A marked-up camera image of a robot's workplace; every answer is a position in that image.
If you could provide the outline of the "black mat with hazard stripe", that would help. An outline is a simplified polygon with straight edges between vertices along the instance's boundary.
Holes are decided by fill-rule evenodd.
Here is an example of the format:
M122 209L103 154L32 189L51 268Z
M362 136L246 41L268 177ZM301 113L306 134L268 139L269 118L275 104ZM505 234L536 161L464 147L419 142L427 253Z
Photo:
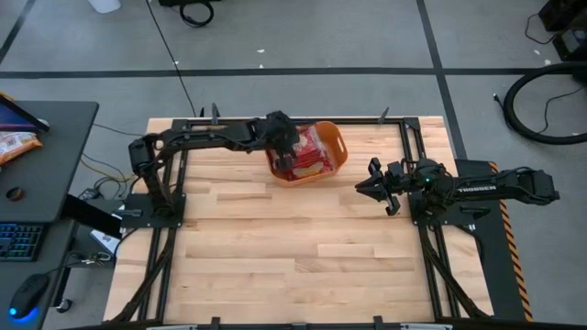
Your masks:
M505 201L472 202L472 207L488 213L477 219L477 237L483 276L489 295L488 302L478 305L496 319L509 321L534 320L522 265Z

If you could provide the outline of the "backlit keyboard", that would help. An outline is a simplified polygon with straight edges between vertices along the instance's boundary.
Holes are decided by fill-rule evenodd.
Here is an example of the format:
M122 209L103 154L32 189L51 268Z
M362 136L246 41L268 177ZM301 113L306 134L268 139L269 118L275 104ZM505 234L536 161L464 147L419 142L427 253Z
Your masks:
M34 262L48 226L0 222L0 262Z

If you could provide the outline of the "orange plastic basket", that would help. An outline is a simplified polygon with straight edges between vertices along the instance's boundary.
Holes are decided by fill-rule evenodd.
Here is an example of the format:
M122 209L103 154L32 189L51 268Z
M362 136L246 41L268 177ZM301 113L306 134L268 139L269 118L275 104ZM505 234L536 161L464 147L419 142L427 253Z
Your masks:
M345 143L343 141L343 138L341 136L341 133L340 133L338 127L334 123L329 122L329 121L320 121L315 124L298 126L298 127L306 127L306 126L315 126L316 127L317 134L320 136L324 146L326 147L328 157L329 157L332 165L335 167L335 169L329 173L322 174L319 176L305 178L305 179L302 179L299 181L286 181L286 180L278 179L277 177L275 177L271 173L273 180L279 186L294 187L296 185L307 184L310 182L316 182L319 180L323 180L327 177L334 176L340 170L340 168L346 162L346 160L348 159L349 154L348 154L347 148L345 146ZM267 152L268 152L268 150L265 152L265 155L266 155L267 161L269 163L269 160L267 157Z

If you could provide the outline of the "black desk foot bar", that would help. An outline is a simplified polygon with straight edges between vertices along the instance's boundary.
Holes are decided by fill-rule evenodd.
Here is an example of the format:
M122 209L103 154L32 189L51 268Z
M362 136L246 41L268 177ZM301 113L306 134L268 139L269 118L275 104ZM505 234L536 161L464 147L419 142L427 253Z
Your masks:
M65 198L61 214L111 237L122 237L117 217L70 194Z

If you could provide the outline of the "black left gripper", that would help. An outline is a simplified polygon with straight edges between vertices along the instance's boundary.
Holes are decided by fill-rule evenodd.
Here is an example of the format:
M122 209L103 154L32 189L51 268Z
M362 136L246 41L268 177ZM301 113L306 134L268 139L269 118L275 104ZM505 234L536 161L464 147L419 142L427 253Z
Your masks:
M282 111L268 113L265 121L265 140L275 149L276 169L290 170L296 161L294 144L300 140L293 120ZM280 149L285 149L284 156Z

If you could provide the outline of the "black computer mouse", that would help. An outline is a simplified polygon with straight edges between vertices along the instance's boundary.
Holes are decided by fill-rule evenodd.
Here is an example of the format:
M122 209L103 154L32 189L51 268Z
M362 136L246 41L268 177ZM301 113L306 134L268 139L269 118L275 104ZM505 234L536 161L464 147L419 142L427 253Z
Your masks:
M50 283L48 274L33 274L17 288L8 307L8 315L15 320L28 317L37 307Z

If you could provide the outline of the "black desk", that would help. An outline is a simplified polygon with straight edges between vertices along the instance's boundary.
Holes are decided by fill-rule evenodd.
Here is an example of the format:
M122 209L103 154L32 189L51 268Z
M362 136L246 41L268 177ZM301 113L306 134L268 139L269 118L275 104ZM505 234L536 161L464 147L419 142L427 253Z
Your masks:
M96 102L19 101L35 117L50 124L42 133L42 148L11 161L0 170L0 222L36 223L48 226L38 258L34 262L0 262L0 330L39 330L52 306L76 223L61 216L84 146L99 105ZM6 192L24 190L18 202ZM50 271L50 284L36 309L23 320L8 315L17 288L33 274Z

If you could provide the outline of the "computer monitor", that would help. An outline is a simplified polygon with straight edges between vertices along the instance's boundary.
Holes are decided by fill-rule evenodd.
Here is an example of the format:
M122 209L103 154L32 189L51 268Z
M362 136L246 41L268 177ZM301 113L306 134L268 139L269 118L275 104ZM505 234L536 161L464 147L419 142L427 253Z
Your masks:
M49 132L50 126L0 94L1 132Z

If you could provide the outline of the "white booklet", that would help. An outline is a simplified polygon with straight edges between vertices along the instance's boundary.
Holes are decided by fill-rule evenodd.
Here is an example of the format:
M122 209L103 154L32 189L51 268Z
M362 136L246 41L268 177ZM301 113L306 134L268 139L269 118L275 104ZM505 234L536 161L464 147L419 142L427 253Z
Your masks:
M109 236L95 229L90 232L90 237L105 248L110 254L113 256L116 255L118 244L120 243L119 238Z

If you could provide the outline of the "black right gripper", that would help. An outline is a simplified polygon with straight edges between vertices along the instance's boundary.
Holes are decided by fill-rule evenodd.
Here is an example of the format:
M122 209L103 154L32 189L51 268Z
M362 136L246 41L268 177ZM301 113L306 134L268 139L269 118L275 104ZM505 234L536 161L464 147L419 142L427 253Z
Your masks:
M400 209L397 195L410 191L410 177L404 173L401 163L397 161L389 163L387 171L382 171L382 164L378 158L371 159L370 174L370 178L359 183L356 191L377 202L386 202L386 214L396 215Z

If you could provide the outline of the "black equipment case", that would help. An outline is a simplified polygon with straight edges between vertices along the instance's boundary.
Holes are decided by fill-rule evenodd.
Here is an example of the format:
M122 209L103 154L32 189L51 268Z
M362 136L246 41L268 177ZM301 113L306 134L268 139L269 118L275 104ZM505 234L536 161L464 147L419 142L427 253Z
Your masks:
M548 0L538 17L562 61L587 61L587 0Z

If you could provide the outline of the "orange snack bag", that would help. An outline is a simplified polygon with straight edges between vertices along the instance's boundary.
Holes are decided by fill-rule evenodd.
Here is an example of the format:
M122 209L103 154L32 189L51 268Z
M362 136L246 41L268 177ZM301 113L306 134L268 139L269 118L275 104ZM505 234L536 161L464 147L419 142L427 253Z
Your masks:
M0 132L0 167L32 149L42 147L35 133Z

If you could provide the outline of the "white bucket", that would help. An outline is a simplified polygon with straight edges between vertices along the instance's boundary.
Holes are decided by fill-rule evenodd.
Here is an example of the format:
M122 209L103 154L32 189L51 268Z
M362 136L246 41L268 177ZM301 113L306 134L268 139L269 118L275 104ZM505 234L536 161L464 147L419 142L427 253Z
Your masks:
M99 14L108 14L121 7L120 0L88 0L88 2Z

